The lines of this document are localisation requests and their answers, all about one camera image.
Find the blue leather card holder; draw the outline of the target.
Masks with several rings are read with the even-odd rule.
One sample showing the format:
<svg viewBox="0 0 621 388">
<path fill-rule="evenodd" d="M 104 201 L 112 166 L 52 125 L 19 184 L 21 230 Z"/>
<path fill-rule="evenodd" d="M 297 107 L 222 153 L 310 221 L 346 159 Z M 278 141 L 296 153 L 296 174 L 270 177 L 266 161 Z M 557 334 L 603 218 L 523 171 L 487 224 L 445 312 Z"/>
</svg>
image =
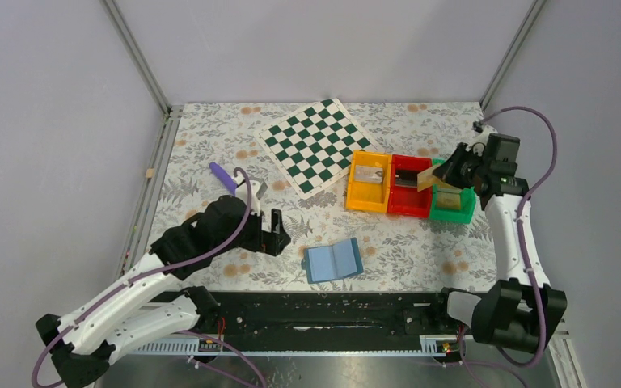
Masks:
<svg viewBox="0 0 621 388">
<path fill-rule="evenodd" d="M 343 280 L 364 272 L 356 238 L 345 239 L 332 245 L 306 248 L 302 269 L 309 284 Z"/>
</svg>

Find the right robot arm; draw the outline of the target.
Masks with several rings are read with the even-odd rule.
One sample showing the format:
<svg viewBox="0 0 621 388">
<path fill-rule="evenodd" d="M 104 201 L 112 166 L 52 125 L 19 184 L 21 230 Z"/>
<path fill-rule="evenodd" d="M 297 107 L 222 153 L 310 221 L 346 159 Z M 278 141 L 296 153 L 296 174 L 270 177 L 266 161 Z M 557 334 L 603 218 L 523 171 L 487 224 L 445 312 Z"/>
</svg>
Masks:
<svg viewBox="0 0 621 388">
<path fill-rule="evenodd" d="M 433 174 L 474 191 L 496 256 L 496 283 L 480 295 L 447 291 L 447 315 L 469 327 L 479 343 L 538 355 L 564 316 L 567 296 L 551 286 L 540 263 L 530 224 L 530 185 L 516 175 L 519 146 L 518 138 L 500 134 L 484 143 L 461 142 Z"/>
</svg>

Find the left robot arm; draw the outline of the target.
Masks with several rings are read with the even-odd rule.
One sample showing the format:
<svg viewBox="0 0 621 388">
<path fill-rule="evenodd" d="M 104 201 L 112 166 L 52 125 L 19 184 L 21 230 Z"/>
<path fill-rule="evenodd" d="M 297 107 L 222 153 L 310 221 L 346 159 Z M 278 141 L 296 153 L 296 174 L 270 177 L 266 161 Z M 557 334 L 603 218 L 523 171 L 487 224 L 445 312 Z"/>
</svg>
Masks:
<svg viewBox="0 0 621 388">
<path fill-rule="evenodd" d="M 50 359 L 67 387 L 86 387 L 119 359 L 138 348 L 208 321 L 216 302 L 205 289 L 183 290 L 161 310 L 138 314 L 154 297 L 180 285 L 213 259 L 241 248 L 277 256 L 291 242 L 279 209 L 271 211 L 269 230 L 249 200 L 224 195 L 178 226 L 167 229 L 121 278 L 85 305 L 63 316 L 46 314 L 36 322 L 45 348 L 32 370 Z"/>
</svg>

